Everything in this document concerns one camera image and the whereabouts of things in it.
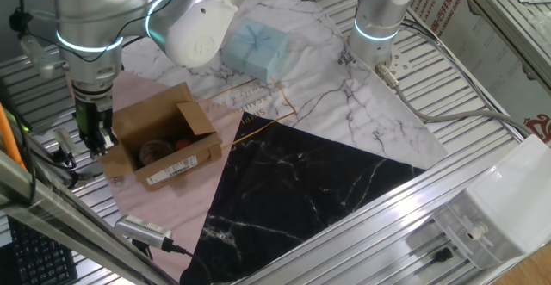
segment box flap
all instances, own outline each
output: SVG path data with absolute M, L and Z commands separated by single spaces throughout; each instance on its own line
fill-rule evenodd
M 215 133 L 213 125 L 208 120 L 197 102 L 178 103 L 178 108 L 195 135 Z
M 123 177 L 134 172 L 132 159 L 128 156 L 123 146 L 114 146 L 109 152 L 100 158 L 103 174 L 107 179 Z
M 113 130 L 117 137 L 124 139 L 135 129 L 143 129 L 178 114 L 176 105 L 181 102 L 193 102 L 186 83 L 114 112 Z

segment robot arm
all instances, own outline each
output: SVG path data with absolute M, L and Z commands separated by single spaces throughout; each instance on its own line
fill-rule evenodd
M 111 130 L 112 88 L 121 71 L 123 36 L 151 37 L 174 63 L 196 67 L 216 54 L 242 2 L 54 0 L 78 130 L 92 157 L 117 144 Z M 26 52 L 27 42 L 22 40 Z
M 392 59 L 390 47 L 411 0 L 359 0 L 348 39 L 352 52 L 372 69 Z

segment table surface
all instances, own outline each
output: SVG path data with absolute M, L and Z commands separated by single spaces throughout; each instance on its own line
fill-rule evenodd
M 551 280 L 551 245 L 547 245 L 534 255 L 499 278 L 496 285 L 547 285 Z
M 318 1 L 347 34 L 357 0 Z M 396 48 L 409 59 L 414 69 L 400 81 L 413 106 L 432 115 L 486 106 L 467 81 L 428 43 L 402 34 L 396 41 Z M 78 138 L 76 124 L 71 118 L 74 112 L 72 99 L 62 72 L 54 79 L 44 80 L 26 58 L 20 57 L 0 65 L 0 77 L 23 116 L 38 132 L 44 132 L 37 136 L 44 146 L 55 150 L 57 143 L 52 129 L 65 127 L 83 151 L 77 159 L 80 170 L 100 170 L 94 168 L 97 164 L 91 162 L 84 143 Z M 439 266 L 431 264 L 429 259 L 434 249 L 426 246 L 441 247 L 450 245 L 450 241 L 436 231 L 433 223 L 425 221 L 434 209 L 465 187 L 468 181 L 497 163 L 518 142 L 501 123 L 484 117 L 429 124 L 427 127 L 449 152 L 446 159 L 422 176 L 339 221 L 243 283 L 282 283 L 282 276 L 290 280 L 288 283 L 296 284 L 307 280 L 312 283 L 323 280 L 347 283 L 347 278 L 362 283 L 456 283 L 475 275 L 478 270 L 460 256 Z M 103 176 L 74 192 L 109 224 L 113 225 L 121 217 Z M 412 250 L 407 244 L 412 239 L 425 247 Z M 9 230 L 6 218 L 2 217 L 0 242 L 6 240 L 9 240 Z M 79 284 L 126 282 L 76 253 L 75 261 L 81 277 Z

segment pink cloth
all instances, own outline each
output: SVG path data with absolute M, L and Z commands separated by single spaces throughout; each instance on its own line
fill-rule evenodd
M 125 108 L 168 88 L 152 80 L 122 72 L 115 80 L 114 110 Z M 203 109 L 208 104 L 209 102 L 200 102 Z M 153 192 L 146 191 L 141 183 L 136 182 L 133 175 L 124 176 L 116 183 L 108 181 L 121 214 L 131 214 L 171 229 L 175 243 L 190 252 L 194 251 L 201 235 L 203 223 L 230 153 L 230 148 L 224 146 L 233 142 L 241 122 L 241 114 L 229 108 L 211 109 L 207 117 L 223 141 L 222 159 Z M 190 258 L 151 249 L 153 261 L 179 280 L 182 272 L 188 267 Z

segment keyboard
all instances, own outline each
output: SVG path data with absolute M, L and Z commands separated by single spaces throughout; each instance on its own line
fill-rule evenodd
M 22 285 L 66 285 L 77 280 L 71 250 L 8 217 Z

